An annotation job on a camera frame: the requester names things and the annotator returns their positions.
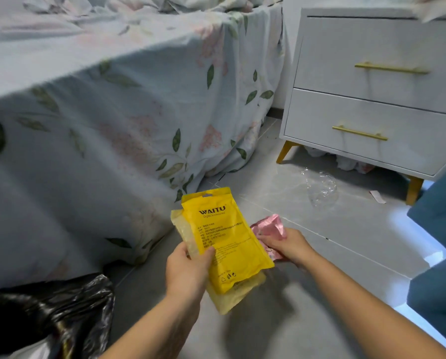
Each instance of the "paper scrap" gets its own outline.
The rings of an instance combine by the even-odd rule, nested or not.
[[[386,204],[386,201],[382,199],[381,194],[377,190],[370,190],[371,195],[379,204]]]

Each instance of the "gold drawer handle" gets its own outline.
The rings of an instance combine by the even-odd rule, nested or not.
[[[381,141],[387,141],[388,140],[387,137],[381,136],[380,133],[371,134],[371,133],[366,133],[366,132],[361,132],[361,131],[356,131],[356,130],[350,130],[349,128],[345,128],[343,125],[341,125],[341,126],[333,126],[333,130],[354,133],[355,135],[375,138],[376,140],[381,140]]]
[[[355,68],[387,70],[390,72],[411,73],[411,74],[429,74],[431,71],[423,68],[401,68],[399,66],[384,66],[381,64],[372,64],[370,62],[357,63]]]

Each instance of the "gray tile floor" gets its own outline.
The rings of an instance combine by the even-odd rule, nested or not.
[[[407,181],[376,169],[367,175],[336,168],[334,156],[310,157],[293,147],[275,163],[283,141],[281,121],[268,118],[256,151],[236,173],[205,179],[200,190],[231,188],[249,223],[278,213],[286,226],[300,229],[323,256],[393,307],[406,301],[412,277],[442,257],[443,248],[407,216]],[[315,210],[301,172],[324,170],[337,182],[334,206]],[[379,190],[378,204],[369,190]],[[111,342],[150,310],[165,293],[166,257],[180,242],[172,231],[139,268],[115,263],[106,273],[116,285]],[[278,264],[267,282],[229,314],[220,316],[207,295],[200,318],[179,358],[361,358],[351,337],[331,314],[310,277],[289,263]]]

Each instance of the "right hand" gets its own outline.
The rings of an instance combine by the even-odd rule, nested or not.
[[[285,227],[285,231],[287,237],[283,240],[278,240],[271,235],[259,235],[258,239],[298,266],[307,265],[310,259],[318,255],[299,230]]]

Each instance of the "floral bedsheet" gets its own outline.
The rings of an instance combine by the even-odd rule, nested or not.
[[[280,4],[0,20],[0,288],[143,263],[183,194],[251,157],[283,34]]]

